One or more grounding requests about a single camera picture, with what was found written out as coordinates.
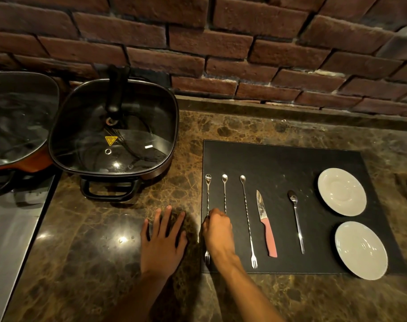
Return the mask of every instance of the glass lid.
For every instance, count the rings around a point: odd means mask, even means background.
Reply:
[[[59,106],[50,77],[33,72],[0,72],[0,166],[38,150],[48,138]]]
[[[50,153],[67,170],[143,173],[173,150],[178,107],[172,94],[146,81],[128,81],[129,68],[110,70],[110,80],[78,87],[59,112]]]

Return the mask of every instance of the knife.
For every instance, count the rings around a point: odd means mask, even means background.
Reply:
[[[271,224],[269,223],[269,218],[267,217],[266,210],[264,208],[263,198],[260,192],[257,190],[257,209],[260,215],[260,221],[264,224],[264,235],[266,238],[266,246],[269,252],[269,256],[276,258],[276,246],[275,240],[273,239]]]

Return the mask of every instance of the white plate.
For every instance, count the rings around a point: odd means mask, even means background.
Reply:
[[[344,222],[335,233],[336,249],[355,275],[367,280],[381,278],[387,271],[388,257],[383,242],[359,222]]]
[[[344,216],[360,215],[366,208],[366,192],[350,173],[339,168],[329,168],[318,178],[321,197],[337,213]]]

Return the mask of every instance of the brown marble surface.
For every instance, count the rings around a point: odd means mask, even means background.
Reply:
[[[189,246],[150,321],[241,321],[218,275],[200,274],[204,139],[360,150],[407,263],[407,132],[181,111],[168,174],[127,203],[85,199],[63,174],[4,321],[98,321],[139,275],[139,231],[158,206],[185,210]],[[252,275],[288,321],[407,321],[407,276]]]

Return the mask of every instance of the cutlery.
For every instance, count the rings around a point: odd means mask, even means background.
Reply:
[[[257,269],[257,258],[254,255],[253,240],[251,238],[251,228],[250,228],[250,219],[248,218],[248,207],[247,207],[247,196],[245,195],[245,176],[241,175],[239,177],[242,183],[242,188],[244,189],[244,200],[245,200],[245,212],[247,213],[247,222],[248,222],[248,232],[250,233],[250,244],[251,244],[251,265],[254,269]]]
[[[299,225],[299,216],[297,215],[297,195],[292,190],[288,191],[287,195],[290,198],[290,200],[293,202],[293,205],[294,205],[294,215],[296,216],[296,225],[297,225],[297,232],[299,233],[300,249],[302,250],[302,254],[305,254],[305,249],[303,247],[302,232],[300,231],[300,225]]]
[[[209,217],[209,184],[211,183],[211,175],[206,174],[205,175],[205,181],[206,181],[206,216]],[[209,262],[211,261],[211,256],[209,255],[208,250],[205,252],[205,263],[209,265]]]
[[[256,192],[256,195],[257,195],[258,214],[260,216],[260,221],[264,224],[264,235],[266,238],[267,250],[269,252],[269,256],[271,256],[272,258],[276,258],[278,255],[276,253],[275,240],[273,239],[272,228],[269,222],[269,218],[267,217],[266,214],[263,198],[258,190]]]
[[[228,214],[228,209],[226,207],[226,182],[228,181],[228,176],[226,174],[222,175],[222,180],[224,184],[224,213]]]

